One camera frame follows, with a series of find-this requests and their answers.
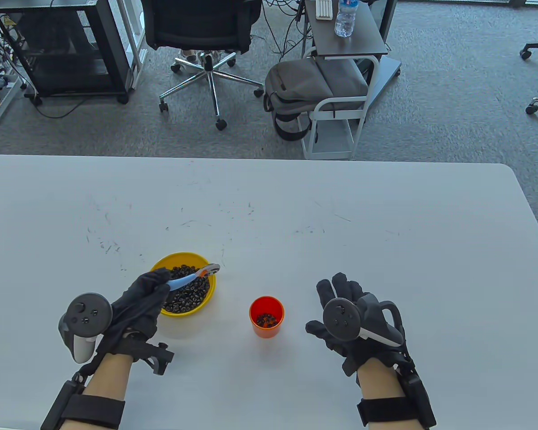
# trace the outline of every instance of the gray desk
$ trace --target gray desk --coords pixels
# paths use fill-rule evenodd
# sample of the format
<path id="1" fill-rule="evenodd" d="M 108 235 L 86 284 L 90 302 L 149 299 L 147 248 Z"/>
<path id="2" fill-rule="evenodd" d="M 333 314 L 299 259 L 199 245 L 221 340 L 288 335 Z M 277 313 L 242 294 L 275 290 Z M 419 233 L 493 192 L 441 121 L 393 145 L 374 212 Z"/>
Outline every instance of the gray desk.
<path id="1" fill-rule="evenodd" d="M 333 17 L 337 17 L 338 0 L 333 0 Z M 360 4 L 357 9 L 355 30 L 346 39 L 335 34 L 335 19 L 331 21 L 321 21 L 316 17 L 316 5 L 314 0 L 305 1 L 304 13 L 304 37 L 306 37 L 308 23 L 311 30 L 317 54 L 326 59 L 338 57 L 353 58 L 355 60 L 365 55 L 382 56 L 380 59 L 380 76 L 375 88 L 369 94 L 372 97 L 371 104 L 375 102 L 378 95 L 384 90 L 386 85 L 395 76 L 400 74 L 401 63 L 398 60 L 386 56 L 388 50 L 382 40 L 371 9 L 365 4 Z M 301 56 L 304 56 L 305 40 L 302 42 Z"/>

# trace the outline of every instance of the gray carpet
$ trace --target gray carpet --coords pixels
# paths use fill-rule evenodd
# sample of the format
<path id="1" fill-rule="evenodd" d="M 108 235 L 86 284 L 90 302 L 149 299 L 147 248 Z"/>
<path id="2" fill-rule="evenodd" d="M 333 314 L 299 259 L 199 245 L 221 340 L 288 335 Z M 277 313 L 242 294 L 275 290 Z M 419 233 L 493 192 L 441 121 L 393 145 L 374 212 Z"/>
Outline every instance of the gray carpet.
<path id="1" fill-rule="evenodd" d="M 290 19 L 275 8 L 267 17 L 282 42 Z M 263 16 L 253 33 L 252 49 L 234 72 L 264 80 L 278 56 L 269 49 Z M 504 163 L 538 219 L 538 113 L 524 112 L 538 96 L 538 51 L 527 62 L 518 55 L 536 40 L 538 9 L 398 4 L 388 43 L 390 56 L 404 64 L 402 74 L 369 111 L 357 159 Z M 275 137 L 251 89 L 232 82 L 218 85 L 229 123 L 222 133 L 214 127 L 205 82 L 170 98 L 169 114 L 160 114 L 158 94 L 181 81 L 169 70 L 175 52 L 150 50 L 125 106 L 91 100 L 65 119 L 50 120 L 17 100 L 0 123 L 0 154 L 302 157 L 298 143 Z M 298 56 L 295 50 L 287 58 Z M 75 103 L 46 99 L 42 109 L 59 115 Z"/>

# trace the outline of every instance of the office chair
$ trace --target office chair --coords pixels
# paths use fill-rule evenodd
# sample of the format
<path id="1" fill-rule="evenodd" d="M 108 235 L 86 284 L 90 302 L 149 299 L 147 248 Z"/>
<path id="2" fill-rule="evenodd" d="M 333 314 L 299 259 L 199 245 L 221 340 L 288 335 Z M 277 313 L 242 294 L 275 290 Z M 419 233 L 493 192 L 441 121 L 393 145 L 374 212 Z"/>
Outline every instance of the office chair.
<path id="1" fill-rule="evenodd" d="M 532 55 L 532 52 L 530 52 L 529 50 L 531 47 L 538 48 L 538 43 L 526 43 L 526 45 L 524 45 L 524 47 L 520 51 L 521 58 L 523 60 L 529 59 Z M 538 105 L 536 103 L 538 103 L 538 97 L 533 98 L 529 105 L 526 107 L 527 114 L 532 115 L 533 113 L 536 113 L 538 111 Z"/>
<path id="2" fill-rule="evenodd" d="M 184 65 L 197 71 L 160 95 L 160 112 L 168 111 L 165 98 L 195 82 L 207 78 L 213 99 L 216 127 L 223 130 L 227 123 L 221 118 L 217 104 L 214 77 L 255 86 L 256 97 L 263 95 L 263 84 L 235 74 L 220 71 L 227 64 L 235 65 L 236 52 L 249 51 L 251 26 L 259 19 L 262 0 L 142 0 L 146 23 L 146 42 L 153 49 L 178 47 L 195 49 L 200 53 L 200 64 L 175 59 L 171 70 L 176 73 Z M 230 52 L 221 61 L 213 63 L 215 51 Z"/>

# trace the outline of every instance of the black cabinet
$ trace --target black cabinet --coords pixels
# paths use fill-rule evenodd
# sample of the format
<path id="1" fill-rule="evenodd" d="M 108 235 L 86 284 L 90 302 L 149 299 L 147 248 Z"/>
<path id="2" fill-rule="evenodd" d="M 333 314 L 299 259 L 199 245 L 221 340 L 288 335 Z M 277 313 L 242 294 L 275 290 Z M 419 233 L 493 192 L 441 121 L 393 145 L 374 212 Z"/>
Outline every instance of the black cabinet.
<path id="1" fill-rule="evenodd" d="M 0 0 L 0 27 L 39 97 L 127 102 L 132 73 L 108 0 Z"/>

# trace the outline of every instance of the hand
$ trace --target hand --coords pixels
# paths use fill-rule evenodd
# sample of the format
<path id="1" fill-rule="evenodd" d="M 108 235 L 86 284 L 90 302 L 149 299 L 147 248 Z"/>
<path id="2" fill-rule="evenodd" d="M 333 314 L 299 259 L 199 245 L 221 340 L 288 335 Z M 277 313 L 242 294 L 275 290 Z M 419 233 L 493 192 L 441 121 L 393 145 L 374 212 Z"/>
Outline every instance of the hand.
<path id="1" fill-rule="evenodd" d="M 347 281 L 347 276 L 341 273 L 333 276 L 333 287 L 337 293 L 337 297 L 343 297 L 353 303 L 356 303 L 362 296 L 368 294 L 367 292 L 363 292 L 359 283 Z M 324 279 L 317 284 L 317 293 L 319 294 L 323 308 L 330 300 L 335 298 L 331 282 L 328 279 Z M 386 346 L 376 340 L 365 340 L 360 337 L 350 342 L 342 342 L 330 334 L 325 325 L 319 321 L 309 321 L 305 326 L 305 330 L 307 333 L 323 339 L 327 348 L 345 357 L 343 370 L 347 376 L 353 375 L 359 367 L 373 357 L 381 360 L 384 365 L 392 367 L 394 354 L 399 351 L 398 348 Z"/>
<path id="2" fill-rule="evenodd" d="M 103 333 L 93 360 L 80 369 L 83 375 L 93 374 L 105 354 L 114 352 L 123 338 L 134 336 L 145 342 L 156 334 L 157 319 L 169 294 L 166 282 L 170 279 L 171 272 L 165 268 L 143 274 L 112 303 L 112 322 Z"/>

